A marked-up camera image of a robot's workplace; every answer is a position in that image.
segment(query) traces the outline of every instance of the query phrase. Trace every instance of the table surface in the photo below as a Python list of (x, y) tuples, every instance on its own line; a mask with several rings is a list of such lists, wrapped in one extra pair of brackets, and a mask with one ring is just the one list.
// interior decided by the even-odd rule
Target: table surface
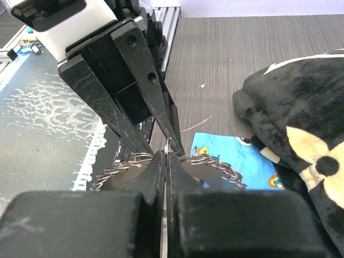
[[(250, 124), (234, 113), (232, 103), (245, 78), (272, 63), (344, 48), (343, 26), (343, 15), (181, 18), (166, 85), (180, 129), (187, 130), (181, 132), (185, 152), (196, 132), (251, 137)], [(165, 141), (155, 125), (153, 150)]]

